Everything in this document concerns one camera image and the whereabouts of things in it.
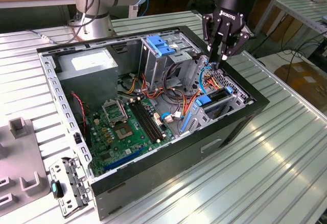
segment wire bundle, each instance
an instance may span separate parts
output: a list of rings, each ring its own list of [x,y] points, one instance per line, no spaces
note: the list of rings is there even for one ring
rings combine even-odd
[[[133,78],[132,87],[128,91],[126,91],[125,94],[131,94],[134,91],[136,81],[138,81],[138,78]]]
[[[158,90],[162,90],[162,88],[159,88],[159,89],[157,89],[153,94],[149,94],[149,93],[148,93],[147,81],[146,81],[145,76],[144,76],[143,73],[142,73],[142,79],[143,79],[143,83],[142,83],[142,92],[143,92],[143,94],[144,94],[147,98],[149,98],[149,99],[156,99],[156,98],[158,98],[158,97],[163,93],[163,91],[160,91],[160,92],[157,94]]]
[[[206,80],[207,83],[211,84],[216,90],[221,89],[221,87],[218,85],[214,77],[210,77]]]

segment red cable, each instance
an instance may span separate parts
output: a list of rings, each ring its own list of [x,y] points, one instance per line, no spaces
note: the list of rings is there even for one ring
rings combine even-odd
[[[82,101],[80,100],[80,98],[76,94],[72,93],[72,95],[78,100],[78,102],[80,103],[81,109],[82,109],[83,124],[84,124],[84,136],[85,136],[86,135],[86,122],[85,122],[85,112],[84,112],[83,103],[82,103]]]

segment green motherboard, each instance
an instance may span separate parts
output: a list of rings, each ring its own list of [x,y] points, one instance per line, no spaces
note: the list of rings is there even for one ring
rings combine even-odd
[[[143,99],[141,105],[146,108],[149,117],[155,121],[153,118],[155,111],[150,101],[147,98]],[[89,150],[92,154],[92,162],[90,165],[96,177],[105,173],[108,166],[110,167],[115,162],[122,161],[128,156],[145,154],[174,139],[171,131],[162,125],[157,128],[166,135],[165,138],[160,142],[152,142],[131,111],[130,104],[123,104],[123,107],[126,111],[127,121],[116,123],[114,126],[110,126],[106,113],[109,118],[119,116],[117,106],[106,109],[106,113],[104,110],[99,110],[87,116],[91,129]]]

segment yellow wire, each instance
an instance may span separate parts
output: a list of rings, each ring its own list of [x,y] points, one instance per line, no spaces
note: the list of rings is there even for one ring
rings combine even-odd
[[[216,80],[213,78],[215,85],[220,89],[220,86],[217,84]]]
[[[126,94],[130,94],[133,92],[134,88],[135,88],[135,82],[136,82],[136,78],[133,80],[133,84],[132,87],[129,89],[129,91],[126,92]]]

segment aluminum extrusion table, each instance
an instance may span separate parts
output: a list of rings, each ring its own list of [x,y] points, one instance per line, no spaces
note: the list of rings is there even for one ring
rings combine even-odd
[[[293,16],[307,26],[300,39],[305,40],[305,35],[307,35],[310,29],[315,30],[318,34],[327,31],[327,24],[322,21],[322,17],[327,15],[327,3],[316,3],[312,0],[271,0],[264,15],[254,29],[256,35],[262,29],[274,7],[280,8],[282,12],[267,32],[267,35],[276,29],[286,14]]]
[[[113,21],[119,34],[186,25],[202,37],[191,12]],[[66,27],[38,30],[65,42]],[[0,126],[32,119],[46,169],[67,156],[60,123],[30,32],[0,34]],[[270,100],[231,144],[102,223],[314,223],[327,207],[327,118],[243,52],[229,63]],[[92,202],[68,219],[50,193],[0,217],[0,223],[99,223]]]

